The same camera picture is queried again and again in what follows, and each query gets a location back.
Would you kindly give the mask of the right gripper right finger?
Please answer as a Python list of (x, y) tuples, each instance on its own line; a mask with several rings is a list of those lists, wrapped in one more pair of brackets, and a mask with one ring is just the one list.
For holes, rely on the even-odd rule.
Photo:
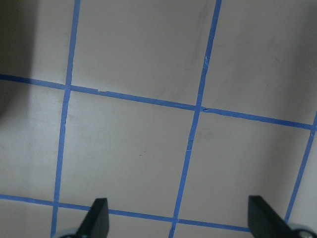
[(248, 228), (255, 238), (315, 238), (303, 227), (290, 227), (259, 195), (248, 197)]

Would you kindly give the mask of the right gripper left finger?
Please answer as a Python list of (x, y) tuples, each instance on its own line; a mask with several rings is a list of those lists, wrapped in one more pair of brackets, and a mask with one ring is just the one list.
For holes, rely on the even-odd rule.
[(109, 233), (107, 198), (96, 198), (80, 226), (58, 232), (56, 238), (106, 238)]

